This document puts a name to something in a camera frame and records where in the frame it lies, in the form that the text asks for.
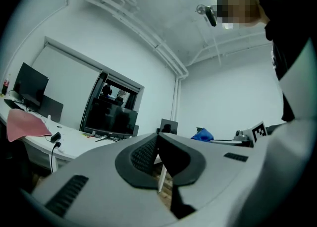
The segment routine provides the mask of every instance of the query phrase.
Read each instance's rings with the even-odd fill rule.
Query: blue object
[[[209,142],[213,140],[213,135],[203,128],[198,134],[195,134],[192,139],[197,141]]]

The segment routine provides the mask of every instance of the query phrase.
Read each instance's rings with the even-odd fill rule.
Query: white desk
[[[5,97],[0,97],[0,121],[2,121],[2,123],[6,125],[7,117],[11,108],[4,102],[4,99],[13,98],[10,98],[8,95]],[[57,132],[60,132],[61,134],[61,148],[55,148],[53,153],[53,170],[57,168],[56,158],[69,162],[72,159],[80,156],[81,154],[91,149],[114,143],[111,140],[103,140],[100,142],[96,142],[98,140],[97,138],[87,138],[83,135],[83,132],[81,131],[63,126],[52,120],[48,123],[48,120],[45,117],[39,115],[38,113],[31,114],[40,118],[45,123],[45,125],[47,126],[48,130],[52,133],[52,135],[54,135]],[[45,137],[36,136],[25,136],[22,137],[20,140],[45,153],[47,155],[47,163],[50,163],[50,156],[54,146],[53,143],[47,141]]]

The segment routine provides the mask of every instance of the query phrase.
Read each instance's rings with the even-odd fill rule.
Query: black vent
[[[154,137],[152,140],[133,151],[131,154],[131,162],[136,169],[152,175],[153,165],[157,155],[157,138]]]
[[[238,161],[242,161],[242,162],[246,162],[248,159],[248,157],[246,157],[246,156],[241,156],[241,155],[237,155],[237,154],[233,154],[233,153],[227,153],[224,155],[224,157],[231,158],[231,159],[238,160]]]
[[[85,176],[73,176],[46,204],[46,208],[63,217],[87,181],[88,178]]]

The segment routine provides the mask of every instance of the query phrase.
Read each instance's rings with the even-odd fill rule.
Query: small monitor
[[[24,99],[39,107],[48,81],[45,75],[23,63],[13,89]]]
[[[162,133],[177,134],[177,127],[178,127],[177,122],[162,118],[159,130]]]
[[[135,111],[94,98],[85,128],[99,135],[132,136],[137,116]]]

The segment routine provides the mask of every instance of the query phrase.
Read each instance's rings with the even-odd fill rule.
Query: computer monitor
[[[160,132],[177,134],[178,123],[168,119],[163,119],[160,122]]]
[[[48,81],[45,75],[23,63],[13,89],[29,103],[40,107]]]
[[[132,136],[138,113],[94,98],[88,113],[85,131],[99,135]]]

